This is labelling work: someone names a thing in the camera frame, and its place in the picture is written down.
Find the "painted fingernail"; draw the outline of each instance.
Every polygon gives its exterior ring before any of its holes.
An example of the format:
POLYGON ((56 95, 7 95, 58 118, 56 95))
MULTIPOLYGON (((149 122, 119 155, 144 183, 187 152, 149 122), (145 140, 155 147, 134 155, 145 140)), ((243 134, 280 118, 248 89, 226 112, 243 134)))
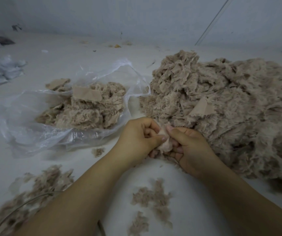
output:
POLYGON ((173 127, 171 125, 167 125, 166 129, 167 129, 167 131, 171 131, 171 130, 173 130, 173 127))

